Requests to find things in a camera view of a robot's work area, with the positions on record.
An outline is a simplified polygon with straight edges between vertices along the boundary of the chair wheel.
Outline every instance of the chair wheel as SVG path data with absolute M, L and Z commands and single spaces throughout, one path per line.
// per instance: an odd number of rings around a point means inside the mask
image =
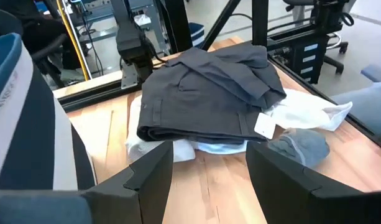
M 336 69 L 335 74 L 336 75 L 342 75 L 342 72 L 344 72 L 344 68 L 343 67 L 339 67 L 339 68 Z
M 347 46 L 339 48 L 339 53 L 344 54 L 347 51 Z

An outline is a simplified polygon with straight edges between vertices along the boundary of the blue container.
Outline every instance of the blue container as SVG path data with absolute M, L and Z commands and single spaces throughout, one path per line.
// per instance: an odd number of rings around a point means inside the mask
M 204 26 L 195 22 L 189 22 L 189 29 L 193 46 L 201 48 L 204 43 Z
M 43 2 L 35 2 L 35 6 L 37 6 L 37 9 L 39 10 L 39 12 L 48 11 L 48 8 L 46 7 L 46 5 Z

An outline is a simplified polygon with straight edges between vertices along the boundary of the desk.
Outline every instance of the desk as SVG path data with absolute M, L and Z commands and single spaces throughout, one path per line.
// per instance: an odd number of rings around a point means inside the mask
M 234 37 L 214 43 L 211 50 L 241 42 Z M 276 69 L 285 88 L 307 92 Z M 110 80 L 120 77 L 113 73 Z M 101 77 L 101 83 L 108 78 Z M 97 78 L 88 82 L 95 85 Z M 55 94 L 62 96 L 81 88 L 86 88 L 86 83 Z M 138 91 L 68 114 L 93 156 L 99 182 L 128 165 L 124 143 L 129 107 L 140 94 Z M 331 153 L 316 168 L 318 172 L 364 192 L 381 190 L 381 148 L 346 121 L 334 133 L 321 132 Z M 174 164 L 164 223 L 266 223 L 250 182 L 245 154 L 197 152 L 195 160 Z

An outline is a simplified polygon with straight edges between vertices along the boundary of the white tag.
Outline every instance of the white tag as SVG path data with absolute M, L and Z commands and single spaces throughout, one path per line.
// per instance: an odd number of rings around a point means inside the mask
M 254 131 L 268 139 L 273 138 L 276 123 L 270 116 L 260 113 L 258 115 L 257 123 L 255 124 Z

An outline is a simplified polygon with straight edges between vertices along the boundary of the gray floor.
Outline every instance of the gray floor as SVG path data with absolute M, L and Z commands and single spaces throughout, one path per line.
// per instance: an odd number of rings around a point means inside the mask
M 191 0 L 186 5 L 186 13 L 190 22 L 197 22 L 205 26 L 208 32 L 228 0 Z M 235 12 L 251 15 L 252 0 L 242 0 Z M 269 1 L 270 27 L 292 21 L 290 12 L 285 11 L 286 4 L 282 0 Z M 351 90 L 365 88 L 371 81 L 360 74 L 360 71 L 370 63 L 381 61 L 381 0 L 373 4 L 369 0 L 357 0 L 351 14 L 355 17 L 355 25 L 344 26 L 340 31 L 342 38 L 349 42 L 345 55 L 339 55 L 338 49 L 330 50 L 327 55 L 344 63 L 342 75 L 335 75 L 335 69 L 330 65 L 323 65 L 319 83 L 316 88 L 326 95 L 336 95 Z M 251 21 L 245 17 L 231 17 L 224 26 L 217 40 L 226 39 L 235 35 L 244 40 L 251 39 Z M 96 23 L 95 29 L 108 29 L 115 26 L 114 19 Z M 147 34 L 153 39 L 153 33 Z M 102 61 L 105 73 L 119 69 L 119 56 L 114 38 L 94 43 L 96 51 Z M 90 70 L 96 70 L 94 53 L 91 50 L 87 58 Z

